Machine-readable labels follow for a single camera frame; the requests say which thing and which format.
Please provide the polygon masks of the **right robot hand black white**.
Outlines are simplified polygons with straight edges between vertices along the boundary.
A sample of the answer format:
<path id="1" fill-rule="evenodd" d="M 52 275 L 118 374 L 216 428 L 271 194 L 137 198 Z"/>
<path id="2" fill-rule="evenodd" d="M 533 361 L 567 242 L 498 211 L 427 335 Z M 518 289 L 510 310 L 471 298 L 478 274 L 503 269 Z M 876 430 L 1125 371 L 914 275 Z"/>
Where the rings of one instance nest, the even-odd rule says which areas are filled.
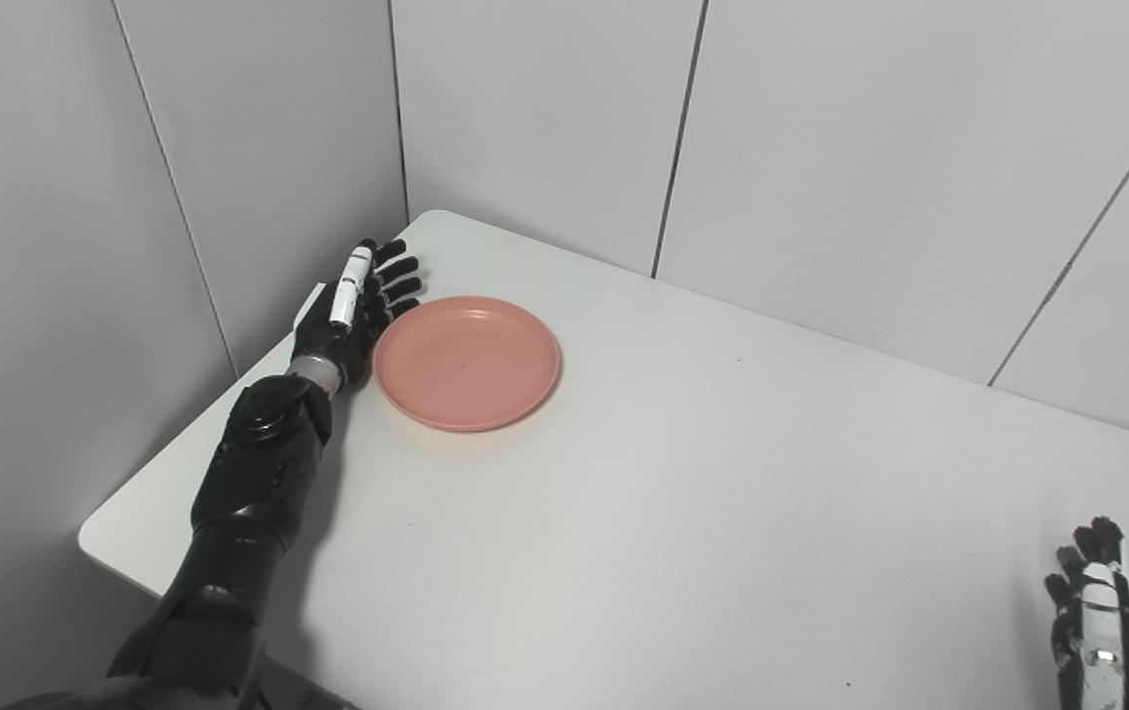
<path id="1" fill-rule="evenodd" d="M 1129 709 L 1129 570 L 1126 535 L 1108 516 L 1073 531 L 1056 549 L 1059 570 L 1043 589 L 1057 696 L 1064 709 Z"/>

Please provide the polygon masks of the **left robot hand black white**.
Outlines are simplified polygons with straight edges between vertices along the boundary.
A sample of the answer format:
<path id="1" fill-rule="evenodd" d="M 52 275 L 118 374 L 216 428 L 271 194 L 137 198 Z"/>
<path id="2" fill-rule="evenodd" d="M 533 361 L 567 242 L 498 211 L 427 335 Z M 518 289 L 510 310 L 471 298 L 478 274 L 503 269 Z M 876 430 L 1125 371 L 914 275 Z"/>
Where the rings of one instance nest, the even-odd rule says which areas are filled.
<path id="1" fill-rule="evenodd" d="M 423 288 L 404 239 L 361 242 L 295 324 L 289 376 L 315 383 L 329 398 L 361 382 L 376 342 L 420 305 Z"/>

